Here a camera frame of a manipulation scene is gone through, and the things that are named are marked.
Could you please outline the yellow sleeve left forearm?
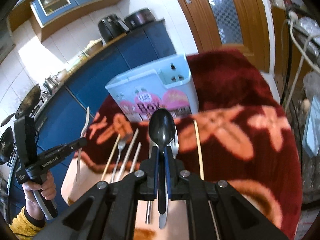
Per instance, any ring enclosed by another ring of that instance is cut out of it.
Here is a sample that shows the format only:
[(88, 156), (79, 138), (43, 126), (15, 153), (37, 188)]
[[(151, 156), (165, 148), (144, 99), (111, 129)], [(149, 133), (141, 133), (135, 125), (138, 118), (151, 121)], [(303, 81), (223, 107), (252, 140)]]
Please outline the yellow sleeve left forearm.
[(17, 236), (18, 239), (33, 239), (44, 227), (46, 222), (44, 218), (42, 220), (36, 220), (26, 210), (26, 207), (22, 207), (20, 213), (9, 224), (9, 228)]

